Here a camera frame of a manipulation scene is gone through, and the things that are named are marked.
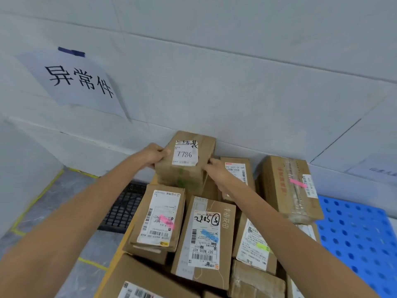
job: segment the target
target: yellow-green sticker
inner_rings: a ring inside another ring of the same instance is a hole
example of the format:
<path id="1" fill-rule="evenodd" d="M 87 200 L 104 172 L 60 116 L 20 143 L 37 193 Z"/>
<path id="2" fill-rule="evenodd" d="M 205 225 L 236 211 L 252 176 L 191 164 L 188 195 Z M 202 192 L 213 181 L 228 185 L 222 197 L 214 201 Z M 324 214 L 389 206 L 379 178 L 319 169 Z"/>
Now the yellow-green sticker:
<path id="1" fill-rule="evenodd" d="M 265 251 L 267 251 L 267 252 L 269 252 L 269 253 L 273 253 L 273 251 L 271 251 L 271 249 L 269 248 L 268 245 L 264 245 L 264 244 L 261 244 L 261 243 L 256 243 L 256 246 L 257 246 L 259 249 L 265 250 Z"/>

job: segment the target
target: floor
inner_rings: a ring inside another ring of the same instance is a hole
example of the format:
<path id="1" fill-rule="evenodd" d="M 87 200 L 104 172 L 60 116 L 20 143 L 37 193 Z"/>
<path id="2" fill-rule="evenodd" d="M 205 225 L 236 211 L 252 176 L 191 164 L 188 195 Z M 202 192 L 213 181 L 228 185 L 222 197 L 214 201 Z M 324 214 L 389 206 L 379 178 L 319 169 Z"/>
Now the floor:
<path id="1" fill-rule="evenodd" d="M 0 239 L 0 258 L 32 227 L 94 181 L 92 176 L 65 168 L 44 195 L 27 211 L 16 228 Z M 122 237 L 119 233 L 96 231 L 56 297 L 93 297 Z"/>

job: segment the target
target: forearm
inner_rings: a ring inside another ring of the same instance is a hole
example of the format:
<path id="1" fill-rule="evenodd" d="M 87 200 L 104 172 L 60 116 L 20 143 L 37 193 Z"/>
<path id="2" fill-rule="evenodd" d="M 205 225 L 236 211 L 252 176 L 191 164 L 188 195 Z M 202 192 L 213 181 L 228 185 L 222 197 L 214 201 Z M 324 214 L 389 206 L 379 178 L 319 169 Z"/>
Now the forearm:
<path id="1" fill-rule="evenodd" d="M 305 298 L 377 297 L 340 260 L 282 217 L 240 180 L 228 190 Z"/>
<path id="2" fill-rule="evenodd" d="M 137 155 L 128 157 L 25 235 L 0 261 L 0 292 L 9 297 L 54 297 L 87 241 L 142 165 Z"/>

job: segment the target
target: pink sticker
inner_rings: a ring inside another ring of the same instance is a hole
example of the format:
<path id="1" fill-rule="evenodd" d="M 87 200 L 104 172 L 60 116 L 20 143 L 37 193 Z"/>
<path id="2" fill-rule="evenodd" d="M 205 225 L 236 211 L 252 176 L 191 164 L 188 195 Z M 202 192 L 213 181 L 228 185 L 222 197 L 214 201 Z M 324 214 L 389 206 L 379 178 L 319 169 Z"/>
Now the pink sticker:
<path id="1" fill-rule="evenodd" d="M 296 184 L 296 185 L 299 185 L 299 186 L 301 186 L 301 187 L 303 187 L 303 188 L 307 188 L 307 185 L 306 185 L 306 184 L 303 184 L 302 182 L 299 182 L 298 180 L 290 179 L 289 181 L 290 181 L 291 183 L 294 183 L 294 184 Z"/>
<path id="2" fill-rule="evenodd" d="M 164 224 L 166 224 L 168 227 L 171 228 L 171 230 L 173 230 L 174 228 L 174 224 L 172 222 L 172 220 L 170 220 L 169 218 L 165 217 L 164 215 L 160 214 L 158 217 L 159 220 L 161 220 Z"/>

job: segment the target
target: yellow floor tape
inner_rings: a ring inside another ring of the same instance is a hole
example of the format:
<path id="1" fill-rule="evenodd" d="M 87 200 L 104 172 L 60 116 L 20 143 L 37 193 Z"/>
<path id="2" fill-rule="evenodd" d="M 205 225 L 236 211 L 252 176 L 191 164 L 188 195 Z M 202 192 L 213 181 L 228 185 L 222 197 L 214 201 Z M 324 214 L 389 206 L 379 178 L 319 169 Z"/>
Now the yellow floor tape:
<path id="1" fill-rule="evenodd" d="M 96 175 L 88 174 L 88 173 L 82 172 L 81 170 L 78 170 L 78 169 L 69 168 L 69 170 L 72 170 L 72 171 L 75 171 L 75 172 L 79 172 L 79 173 L 81 173 L 81 174 L 83 174 L 83 175 L 87 175 L 87 176 L 92 177 L 92 178 L 95 178 L 95 179 L 98 178 Z M 62 170 L 56 175 L 56 177 L 48 184 L 48 186 L 41 192 L 41 194 L 38 195 L 38 197 L 35 198 L 35 199 L 29 204 L 29 206 L 27 207 L 27 209 L 18 217 L 18 219 L 17 219 L 17 220 L 15 221 L 15 223 L 12 225 L 12 227 L 11 227 L 11 229 L 10 229 L 11 232 L 13 232 L 14 234 L 19 235 L 19 236 L 24 236 L 24 235 L 26 235 L 25 232 L 22 232 L 22 231 L 18 230 L 18 229 L 17 229 L 17 226 L 18 226 L 19 223 L 23 220 L 23 217 L 25 216 L 25 214 L 26 214 L 26 213 L 32 208 L 32 206 L 33 206 L 33 205 L 34 205 L 34 204 L 47 192 L 47 190 L 50 189 L 50 187 L 54 184 L 54 182 L 55 182 L 57 179 L 59 179 L 59 177 L 60 177 L 64 172 L 65 172 L 65 170 L 62 169 Z M 105 270 L 105 271 L 107 270 L 107 267 L 104 267 L 104 266 L 102 266 L 101 264 L 96 263 L 95 261 L 87 260 L 87 259 L 82 258 L 82 257 L 79 257 L 78 260 L 81 261 L 81 262 L 87 263 L 87 264 L 89 264 L 89 265 L 92 265 L 92 266 L 94 266 L 94 267 L 97 267 L 98 269 Z"/>

